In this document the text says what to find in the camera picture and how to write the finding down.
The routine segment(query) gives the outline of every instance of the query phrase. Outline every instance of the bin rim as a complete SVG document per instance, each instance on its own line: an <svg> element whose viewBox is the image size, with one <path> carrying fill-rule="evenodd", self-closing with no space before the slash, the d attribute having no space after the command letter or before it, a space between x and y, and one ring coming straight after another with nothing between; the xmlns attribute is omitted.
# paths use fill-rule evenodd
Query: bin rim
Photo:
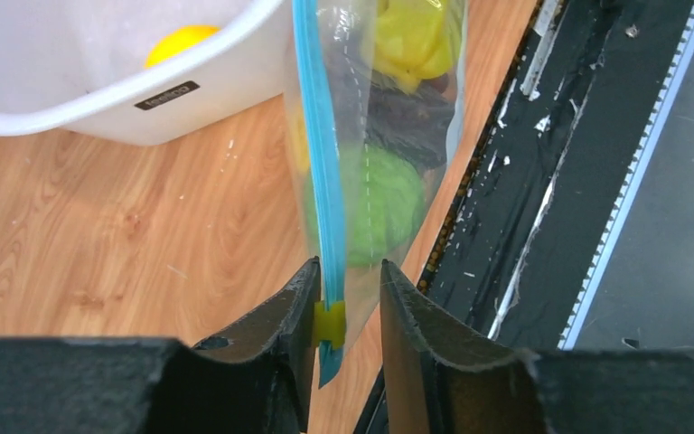
<svg viewBox="0 0 694 434"><path fill-rule="evenodd" d="M198 68L249 37L284 2L285 0L253 0L227 27L206 41L168 61L90 94L34 112L0 112L0 137L25 136L62 127L164 87L174 77Z"/></svg>

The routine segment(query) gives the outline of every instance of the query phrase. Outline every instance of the white container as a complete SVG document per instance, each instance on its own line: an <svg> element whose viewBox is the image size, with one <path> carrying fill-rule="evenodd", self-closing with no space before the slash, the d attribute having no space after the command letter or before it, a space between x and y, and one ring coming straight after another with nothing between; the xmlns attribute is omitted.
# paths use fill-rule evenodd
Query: white container
<svg viewBox="0 0 694 434"><path fill-rule="evenodd" d="M190 24L221 30L146 70ZM290 29L290 0L0 0L0 136L167 142L280 94Z"/></svg>

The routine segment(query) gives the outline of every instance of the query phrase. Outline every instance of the yellow object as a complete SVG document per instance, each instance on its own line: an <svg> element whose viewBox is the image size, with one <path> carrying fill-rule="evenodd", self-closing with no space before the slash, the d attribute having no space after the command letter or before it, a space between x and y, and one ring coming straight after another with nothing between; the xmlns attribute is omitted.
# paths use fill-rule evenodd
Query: yellow object
<svg viewBox="0 0 694 434"><path fill-rule="evenodd" d="M169 60L180 52L203 42L219 30L219 27L213 25L188 25L183 27L163 38L161 42L150 51L150 55L147 56L147 61L145 62L145 67L150 68L162 61Z"/></svg>
<svg viewBox="0 0 694 434"><path fill-rule="evenodd" d="M463 0L380 0L373 69L406 92L449 72L462 45ZM364 57L370 52L364 40Z"/></svg>
<svg viewBox="0 0 694 434"><path fill-rule="evenodd" d="M294 164L300 174L310 170L310 151L307 148L307 130L305 128L305 110L299 105L291 119L291 145L294 153Z"/></svg>
<svg viewBox="0 0 694 434"><path fill-rule="evenodd" d="M331 347L338 350L344 346L344 335L347 333L347 316L344 302L331 304L331 309L325 310L323 301L315 303L313 321L313 344L322 341L331 342Z"/></svg>

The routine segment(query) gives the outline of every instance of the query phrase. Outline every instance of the yellow ball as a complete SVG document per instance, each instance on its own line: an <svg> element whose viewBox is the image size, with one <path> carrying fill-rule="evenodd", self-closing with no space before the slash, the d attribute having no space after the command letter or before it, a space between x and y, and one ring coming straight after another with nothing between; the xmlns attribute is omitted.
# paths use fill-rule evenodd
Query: yellow ball
<svg viewBox="0 0 694 434"><path fill-rule="evenodd" d="M150 55L147 56L145 67L150 68L162 61L166 61L176 56L180 52L209 39L213 34L220 30L213 25L188 25L178 31L166 36L159 42Z"/></svg>

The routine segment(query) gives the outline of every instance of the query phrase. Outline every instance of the wooden table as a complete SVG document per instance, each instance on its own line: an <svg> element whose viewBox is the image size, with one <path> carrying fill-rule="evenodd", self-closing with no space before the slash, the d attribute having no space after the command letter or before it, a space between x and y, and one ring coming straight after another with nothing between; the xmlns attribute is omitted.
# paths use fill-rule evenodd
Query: wooden table
<svg viewBox="0 0 694 434"><path fill-rule="evenodd" d="M464 140L404 270L418 278L536 0L471 0ZM305 260L280 99L163 146L0 138L0 335L216 332ZM310 432L349 433L381 365L375 312Z"/></svg>

